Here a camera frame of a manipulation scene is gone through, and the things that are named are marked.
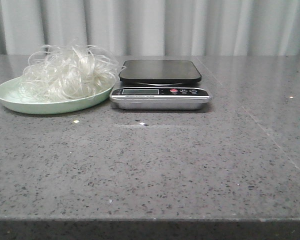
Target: gray countertop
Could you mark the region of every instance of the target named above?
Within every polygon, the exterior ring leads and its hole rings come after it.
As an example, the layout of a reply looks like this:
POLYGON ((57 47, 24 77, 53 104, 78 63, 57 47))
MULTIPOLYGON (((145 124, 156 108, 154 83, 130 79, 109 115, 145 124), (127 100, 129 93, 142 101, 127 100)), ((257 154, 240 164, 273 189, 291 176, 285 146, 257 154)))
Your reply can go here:
MULTIPOLYGON (((0 55, 0 84, 27 59, 0 55)), ((300 56, 118 59, 191 60, 213 99, 56 115, 0 104, 0 221, 300 222, 300 56)))

